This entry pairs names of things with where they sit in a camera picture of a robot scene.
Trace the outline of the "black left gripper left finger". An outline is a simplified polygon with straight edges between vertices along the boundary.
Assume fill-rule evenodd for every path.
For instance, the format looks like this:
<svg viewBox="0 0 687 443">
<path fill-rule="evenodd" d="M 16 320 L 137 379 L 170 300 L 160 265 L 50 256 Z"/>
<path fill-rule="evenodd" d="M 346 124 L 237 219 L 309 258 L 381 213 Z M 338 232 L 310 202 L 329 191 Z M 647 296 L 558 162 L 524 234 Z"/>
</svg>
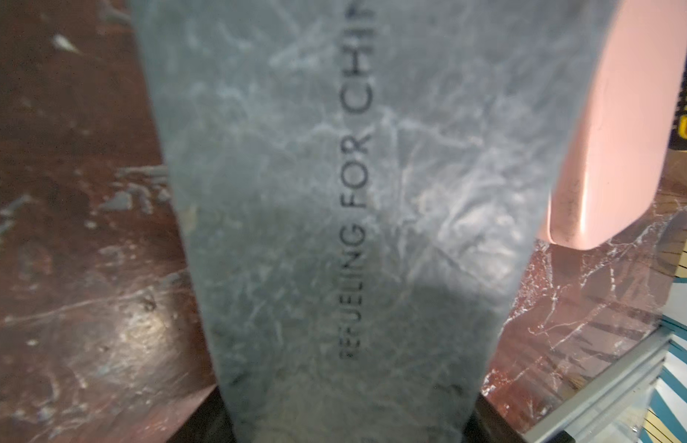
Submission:
<svg viewBox="0 0 687 443">
<path fill-rule="evenodd" d="M 167 443 L 235 443 L 232 423 L 218 388 L 192 413 Z"/>
</svg>

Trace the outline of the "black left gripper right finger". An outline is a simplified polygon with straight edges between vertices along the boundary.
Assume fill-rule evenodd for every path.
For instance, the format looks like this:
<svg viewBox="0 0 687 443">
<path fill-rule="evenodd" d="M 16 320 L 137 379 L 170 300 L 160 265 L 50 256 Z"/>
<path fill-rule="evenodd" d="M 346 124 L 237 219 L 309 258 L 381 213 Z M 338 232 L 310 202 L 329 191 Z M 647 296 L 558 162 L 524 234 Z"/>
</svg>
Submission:
<svg viewBox="0 0 687 443">
<path fill-rule="evenodd" d="M 463 430 L 463 443 L 526 443 L 519 434 L 485 398 L 479 395 L 474 411 Z"/>
</svg>

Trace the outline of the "grey rectangular block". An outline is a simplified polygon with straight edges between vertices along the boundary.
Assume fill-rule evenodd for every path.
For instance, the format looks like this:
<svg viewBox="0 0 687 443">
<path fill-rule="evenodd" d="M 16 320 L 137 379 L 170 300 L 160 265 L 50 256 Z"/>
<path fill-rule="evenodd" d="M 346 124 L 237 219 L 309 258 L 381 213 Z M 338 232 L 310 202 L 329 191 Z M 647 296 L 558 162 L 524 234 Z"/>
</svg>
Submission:
<svg viewBox="0 0 687 443">
<path fill-rule="evenodd" d="M 458 442 L 613 1 L 133 1 L 239 442 Z"/>
</svg>

